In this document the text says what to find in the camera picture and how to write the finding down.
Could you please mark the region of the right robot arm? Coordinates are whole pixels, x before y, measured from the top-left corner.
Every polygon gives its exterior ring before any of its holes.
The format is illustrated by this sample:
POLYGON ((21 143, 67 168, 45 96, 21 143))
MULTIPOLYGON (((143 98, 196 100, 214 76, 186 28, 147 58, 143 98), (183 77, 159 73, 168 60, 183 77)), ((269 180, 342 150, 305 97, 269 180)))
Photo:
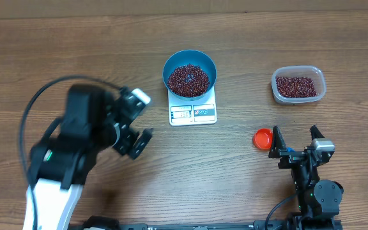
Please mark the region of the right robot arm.
POLYGON ((273 128, 273 140, 268 156, 278 158, 278 168, 290 169, 295 194, 277 204, 264 221, 265 229, 342 229, 339 214, 344 189, 340 183, 322 180, 318 167, 328 163, 335 153, 335 144, 317 128, 310 128, 311 143, 302 151, 286 146, 279 127, 273 128), (277 208, 297 199, 298 212, 290 213, 285 220, 271 220, 277 208))

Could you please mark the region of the red measuring scoop blue handle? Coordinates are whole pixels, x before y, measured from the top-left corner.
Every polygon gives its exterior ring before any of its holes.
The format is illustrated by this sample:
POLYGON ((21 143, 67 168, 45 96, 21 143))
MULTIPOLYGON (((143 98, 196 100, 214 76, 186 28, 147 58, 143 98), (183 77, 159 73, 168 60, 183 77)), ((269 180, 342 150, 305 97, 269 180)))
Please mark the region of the red measuring scoop blue handle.
MULTIPOLYGON (((273 139, 273 129, 261 128, 253 136, 252 142, 254 146, 260 150, 270 150, 273 139)), ((287 152, 294 151, 293 148, 287 147, 287 152)))

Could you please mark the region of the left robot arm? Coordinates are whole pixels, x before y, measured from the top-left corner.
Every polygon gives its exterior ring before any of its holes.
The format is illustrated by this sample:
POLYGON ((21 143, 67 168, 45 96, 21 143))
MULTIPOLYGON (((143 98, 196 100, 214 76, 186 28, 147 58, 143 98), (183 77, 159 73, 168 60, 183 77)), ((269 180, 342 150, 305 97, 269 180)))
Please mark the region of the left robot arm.
POLYGON ((67 229, 99 152, 113 148, 136 159, 152 129, 136 132, 131 123, 151 102, 141 89, 74 84, 63 117, 56 118, 30 151, 24 229, 67 229))

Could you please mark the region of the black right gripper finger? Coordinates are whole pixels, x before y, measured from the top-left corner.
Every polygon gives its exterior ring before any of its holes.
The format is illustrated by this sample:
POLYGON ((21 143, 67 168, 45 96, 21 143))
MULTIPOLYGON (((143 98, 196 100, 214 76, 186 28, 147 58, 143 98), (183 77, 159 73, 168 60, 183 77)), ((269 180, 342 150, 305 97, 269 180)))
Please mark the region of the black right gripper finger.
POLYGON ((311 139, 323 139, 324 135, 319 131, 316 125, 310 127, 311 139))
POLYGON ((273 139, 269 150, 269 158, 281 158, 286 156, 288 149, 278 126, 273 127, 273 139))

